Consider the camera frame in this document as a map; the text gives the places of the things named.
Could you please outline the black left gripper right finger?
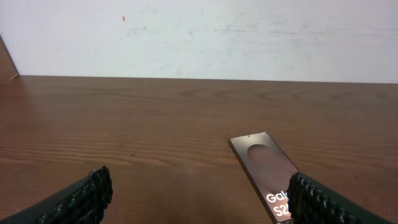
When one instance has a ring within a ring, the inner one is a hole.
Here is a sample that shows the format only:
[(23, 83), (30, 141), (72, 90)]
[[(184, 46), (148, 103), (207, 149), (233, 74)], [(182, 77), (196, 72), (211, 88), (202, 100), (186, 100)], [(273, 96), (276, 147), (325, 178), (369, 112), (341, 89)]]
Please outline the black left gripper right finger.
[(392, 224), (303, 172), (290, 178), (287, 196), (294, 224)]

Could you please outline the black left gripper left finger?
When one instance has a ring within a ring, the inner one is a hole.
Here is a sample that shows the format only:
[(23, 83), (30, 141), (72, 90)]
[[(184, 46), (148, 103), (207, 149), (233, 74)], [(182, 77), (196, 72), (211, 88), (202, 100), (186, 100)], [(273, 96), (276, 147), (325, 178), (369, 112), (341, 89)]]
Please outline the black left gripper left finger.
[(113, 196), (110, 171), (103, 166), (1, 224), (99, 224)]

